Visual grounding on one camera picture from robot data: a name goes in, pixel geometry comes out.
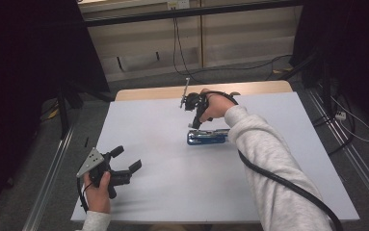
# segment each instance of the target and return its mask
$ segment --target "black cable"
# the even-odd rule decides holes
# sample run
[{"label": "black cable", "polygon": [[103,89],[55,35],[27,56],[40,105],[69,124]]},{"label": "black cable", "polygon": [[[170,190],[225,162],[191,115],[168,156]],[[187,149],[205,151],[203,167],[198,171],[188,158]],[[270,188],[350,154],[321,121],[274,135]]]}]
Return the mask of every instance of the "black cable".
[{"label": "black cable", "polygon": [[261,167],[258,167],[254,165],[253,163],[248,160],[244,154],[240,150],[238,150],[239,157],[241,158],[242,162],[251,170],[268,177],[269,179],[278,182],[280,185],[290,189],[291,191],[301,195],[302,197],[306,198],[308,201],[316,205],[319,209],[323,210],[329,218],[333,221],[334,226],[336,228],[336,231],[343,230],[343,226],[341,225],[340,220],[338,219],[337,215],[325,204],[323,201],[318,199],[316,196],[314,196],[312,193],[302,189],[301,187],[295,185],[294,183],[266,170]]},{"label": "black cable", "polygon": [[177,71],[177,73],[178,73],[178,74],[181,74],[181,73],[177,70],[177,67],[175,66],[175,42],[176,42],[175,33],[176,33],[176,34],[177,34],[177,38],[178,38],[178,45],[180,46],[181,59],[182,59],[182,61],[183,61],[183,63],[184,63],[184,67],[185,67],[185,69],[186,69],[186,71],[187,71],[188,75],[190,75],[190,77],[191,77],[194,81],[196,81],[196,82],[199,82],[199,83],[201,83],[201,84],[206,85],[206,83],[204,83],[204,82],[202,82],[202,81],[200,81],[200,80],[198,80],[198,79],[194,78],[194,76],[193,76],[193,75],[190,73],[190,71],[188,70],[187,65],[186,65],[186,63],[185,63],[185,60],[184,60],[183,49],[182,49],[182,47],[181,47],[181,40],[180,40],[180,34],[179,34],[179,30],[178,30],[178,22],[177,22],[177,18],[173,18],[172,20],[173,20],[173,22],[174,22],[174,52],[173,52],[173,55],[172,55],[172,62],[173,62],[173,64],[174,64],[174,68],[175,68],[175,70]]},{"label": "black cable", "polygon": [[[352,114],[352,107],[350,106],[349,101],[347,100],[346,96],[343,93],[341,93],[341,95],[343,96],[343,99],[347,104],[347,107],[348,107],[347,111],[349,111]],[[339,147],[337,147],[336,149],[329,152],[328,153],[329,156],[331,156],[334,153],[340,151],[341,149],[343,149],[345,146],[347,146],[349,143],[351,143],[353,141],[355,136],[352,133],[354,133],[356,131],[356,120],[352,115],[350,115],[350,117],[348,117],[348,120],[349,120],[349,124],[350,124],[351,130],[352,130],[351,134],[346,139],[346,141],[344,141]]]},{"label": "black cable", "polygon": [[[180,35],[179,35],[179,29],[178,29],[178,22],[177,22],[177,19],[174,18],[173,19],[173,23],[174,23],[174,50],[173,50],[173,55],[172,55],[172,62],[173,62],[173,65],[174,65],[174,69],[175,71],[180,74],[180,75],[190,75],[190,77],[195,80],[196,82],[199,82],[199,83],[202,83],[202,84],[206,84],[200,80],[197,80],[194,78],[193,75],[195,74],[198,74],[198,73],[201,73],[201,72],[205,72],[205,71],[214,71],[214,70],[249,70],[249,69],[256,69],[256,68],[259,68],[259,67],[262,67],[262,66],[265,66],[265,65],[268,65],[268,64],[273,64],[274,61],[277,61],[281,58],[284,58],[284,57],[291,57],[292,55],[283,55],[283,56],[278,56],[278,57],[275,57],[273,58],[270,62],[267,62],[267,63],[264,63],[264,64],[260,64],[260,65],[256,65],[256,66],[251,66],[251,67],[220,67],[220,68],[213,68],[213,69],[201,69],[201,70],[197,70],[197,71],[194,71],[194,72],[190,72],[186,66],[186,63],[185,63],[185,60],[184,60],[184,56],[183,56],[183,53],[182,53],[182,47],[181,47],[181,41],[180,41]],[[176,48],[175,48],[175,45],[176,45],[176,41],[178,40],[178,44],[179,44],[179,47],[180,47],[180,53],[181,53],[181,59],[183,60],[183,63],[184,63],[184,67],[186,69],[186,72],[180,72],[177,67],[176,67],[176,63],[175,63],[175,51],[176,51]]]},{"label": "black cable", "polygon": [[284,55],[284,56],[277,56],[277,57],[274,57],[270,63],[271,63],[271,73],[269,73],[269,75],[266,77],[266,79],[264,81],[268,81],[269,78],[271,78],[272,74],[274,73],[274,62],[275,61],[278,61],[280,60],[281,58],[284,58],[284,57],[290,57],[291,55]]},{"label": "black cable", "polygon": [[86,202],[85,196],[82,194],[80,178],[76,178],[76,187],[78,189],[79,199],[80,199],[81,204],[82,204],[81,206],[85,210],[85,213],[87,213],[88,210],[89,210],[89,206],[88,206],[88,203]]}]

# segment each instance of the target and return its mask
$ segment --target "table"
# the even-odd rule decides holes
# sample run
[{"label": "table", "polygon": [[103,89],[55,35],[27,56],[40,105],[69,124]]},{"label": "table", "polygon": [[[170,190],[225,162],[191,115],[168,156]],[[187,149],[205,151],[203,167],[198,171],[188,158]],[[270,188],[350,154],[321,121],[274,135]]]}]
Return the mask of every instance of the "table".
[{"label": "table", "polygon": [[[236,99],[250,113],[266,117],[284,135],[302,170],[340,219],[358,219],[299,97],[287,82],[194,86],[188,92],[205,87],[241,94],[271,92]],[[157,99],[145,100],[149,92],[157,93],[151,95]],[[113,169],[127,168],[138,159],[143,162],[130,185],[116,187],[112,219],[144,223],[259,222],[235,145],[186,144],[185,123],[192,121],[194,112],[179,110],[182,92],[183,87],[123,90],[110,106],[97,149],[105,153],[117,145],[124,146],[125,153],[111,163]],[[224,128],[225,123],[215,119],[202,126],[217,129]],[[78,203],[72,220],[82,221],[85,214]]]}]

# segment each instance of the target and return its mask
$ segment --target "gray floor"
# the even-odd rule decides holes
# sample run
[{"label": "gray floor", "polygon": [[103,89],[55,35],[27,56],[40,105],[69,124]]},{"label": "gray floor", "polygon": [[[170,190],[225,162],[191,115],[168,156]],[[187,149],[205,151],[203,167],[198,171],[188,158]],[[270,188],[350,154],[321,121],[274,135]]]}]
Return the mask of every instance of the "gray floor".
[{"label": "gray floor", "polygon": [[[264,63],[232,64],[224,67],[245,68]],[[287,58],[276,62],[274,67],[288,67]],[[271,66],[266,65],[260,68],[243,70],[210,70],[196,74],[194,77],[208,84],[251,82],[265,80],[270,72]],[[120,80],[110,83],[112,91],[110,94],[114,96],[119,90],[123,89],[182,86],[185,83],[185,77],[177,73],[166,73],[144,78]],[[273,75],[270,76],[270,79],[276,79],[277,77],[277,75]],[[311,119],[318,118],[320,114],[311,101],[308,90],[303,88],[299,77],[291,79],[291,85],[301,98],[308,116]],[[73,120],[76,124],[75,131],[62,161],[53,192],[50,194],[49,203],[44,208],[39,230],[75,230],[82,227],[81,224],[70,221],[77,199],[74,175],[80,163],[86,158],[86,154],[97,143],[108,110],[108,104],[86,95],[84,95],[84,98],[86,101],[82,110],[68,110],[72,118],[77,118]],[[354,103],[352,103],[352,107],[357,116],[367,120],[367,116]],[[327,151],[331,151],[339,145],[327,125],[320,126],[316,131]],[[360,136],[369,138],[369,132],[361,125],[357,126],[357,131]],[[60,133],[61,123],[58,117],[47,120],[40,125],[38,135],[27,158],[13,178],[14,187],[4,190],[0,195],[0,230],[22,230],[24,227],[43,183],[44,176],[54,158],[53,155],[60,142]],[[89,137],[89,141],[85,147],[87,137]],[[354,139],[353,145],[369,166],[369,143]],[[369,230],[369,190],[344,151],[339,151],[331,156],[331,160],[342,177],[344,186],[360,215],[359,221],[345,222],[345,230]],[[109,230],[146,230],[147,227],[148,225],[145,224],[112,223]]]}]

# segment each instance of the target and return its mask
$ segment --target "electrical outlet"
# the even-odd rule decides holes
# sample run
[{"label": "electrical outlet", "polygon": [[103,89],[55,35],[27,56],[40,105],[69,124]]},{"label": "electrical outlet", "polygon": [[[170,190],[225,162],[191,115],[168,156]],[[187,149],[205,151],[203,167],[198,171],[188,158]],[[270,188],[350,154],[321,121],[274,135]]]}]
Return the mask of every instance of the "electrical outlet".
[{"label": "electrical outlet", "polygon": [[171,11],[171,10],[176,10],[176,9],[179,9],[179,8],[178,8],[178,3],[177,3],[177,1],[170,1],[170,2],[167,2],[167,10]]},{"label": "electrical outlet", "polygon": [[178,9],[189,9],[190,8],[190,0],[178,0]]}]

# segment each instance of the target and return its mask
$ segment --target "blue object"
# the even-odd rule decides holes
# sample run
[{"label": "blue object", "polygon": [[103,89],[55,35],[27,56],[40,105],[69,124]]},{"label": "blue object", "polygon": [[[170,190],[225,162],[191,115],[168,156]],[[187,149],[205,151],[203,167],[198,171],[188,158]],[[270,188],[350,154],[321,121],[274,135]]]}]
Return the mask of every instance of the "blue object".
[{"label": "blue object", "polygon": [[187,134],[189,145],[203,145],[212,143],[224,143],[229,129],[218,129],[215,131],[190,130]]}]

